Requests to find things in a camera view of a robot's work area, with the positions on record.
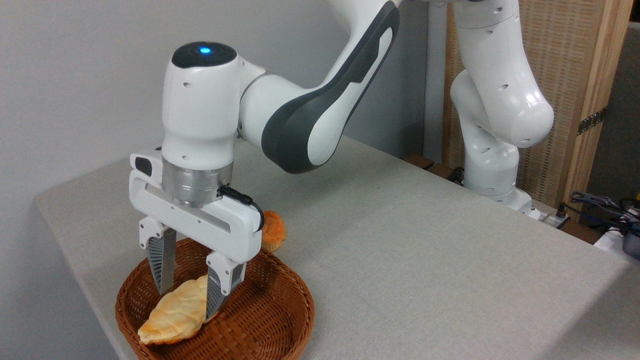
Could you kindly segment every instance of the brown wicker basket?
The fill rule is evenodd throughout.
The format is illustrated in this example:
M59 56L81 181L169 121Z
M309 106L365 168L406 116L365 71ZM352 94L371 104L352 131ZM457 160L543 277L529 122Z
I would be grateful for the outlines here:
M179 241L171 290L206 274L210 252L191 239ZM314 326L314 302L307 285L264 251L247 263L244 281L196 336L172 345L141 345L138 329L161 297L147 260L118 292L116 320L140 359L297 359Z

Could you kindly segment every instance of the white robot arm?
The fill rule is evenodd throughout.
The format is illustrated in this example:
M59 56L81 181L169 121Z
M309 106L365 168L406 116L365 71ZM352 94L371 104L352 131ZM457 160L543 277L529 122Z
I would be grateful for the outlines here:
M130 199L148 216L140 222L140 246L148 251L159 291L173 283L176 232L213 251L207 257L207 318L244 279L246 262L260 249L261 210L250 197L229 187L236 132L287 172L297 174L321 166L335 151L346 122L396 37L397 7L402 0L329 1L351 35L319 86L305 89L270 74L227 45L187 44L176 50L167 66L163 146L131 156ZM477 9L489 9L497 16L476 14ZM502 23L513 18L505 17L507 13L517 14L516 0L460 0L456 4L458 26L469 29L468 35L461 36L461 47L472 50L463 50L469 76L456 83L462 95L456 105L461 112L474 110L471 121L480 124L487 136L520 145L528 139L527 145L532 145L548 131L539 131L539 124L531 125L537 115L529 116L524 109L537 111L536 104L543 101L540 91L533 93L531 101L518 99L513 110L501 112L506 102L529 95L528 90L511 93L518 84L537 90L532 76L528 83L510 78L520 79L519 72L528 69L524 52L514 57L510 48L501 48L503 42L474 38L492 31L496 35L492 39L510 36L508 45L516 44L519 26L507 27L505 31L514 33L501 35ZM487 58L487 53L502 54L500 62L492 63L497 60ZM494 72L512 59L518 62L512 68L517 74L494 78ZM493 89L496 82L508 85L507 91L499 86ZM505 101L504 94L514 95Z
M522 45L517 0L454 4L465 70L451 87L465 141L465 187L537 218L516 189L518 148L536 145L554 112L540 92Z

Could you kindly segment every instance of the black wire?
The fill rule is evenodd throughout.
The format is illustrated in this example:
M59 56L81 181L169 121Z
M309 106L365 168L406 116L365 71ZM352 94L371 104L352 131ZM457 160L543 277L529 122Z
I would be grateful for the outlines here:
M258 230L257 230L257 231L260 231L264 227L264 212L262 212L262 209L260 209L260 206L258 206L258 204L256 204L255 202L251 201L251 205L260 213L260 226L258 227Z
M258 206L258 204L256 204L250 196L237 191L229 185L221 186L218 189L218 192L220 193L220 195L228 196L231 199L238 200L245 205L253 206L260 213L260 226L256 231L262 230L262 227L264 227L264 213L262 212L262 209L260 209L260 206Z
M620 230L625 230L625 231L629 231L631 233L633 233L636 236L640 236L638 235L638 230L636 230L634 228L634 226L627 226L627 223L621 223L621 222L611 222L611 221L607 221L607 220L602 220L600 218L596 218L596 217L592 217L591 215L584 213L578 209L575 209L571 206L569 206L569 204L565 203L565 202L561 202L562 205L564 205L567 209L573 211L576 214L579 214L580 216L586 217L589 220L595 221L595 222L599 222L601 224L605 224L608 225L609 227L615 227L618 228Z

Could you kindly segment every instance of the table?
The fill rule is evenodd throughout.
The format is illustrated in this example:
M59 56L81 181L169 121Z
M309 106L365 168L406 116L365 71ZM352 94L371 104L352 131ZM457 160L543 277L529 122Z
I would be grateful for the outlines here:
M145 257L122 160L36 198L121 359L115 296ZM233 185L282 215L305 280L304 359L637 359L640 271L349 138L291 175L236 146Z

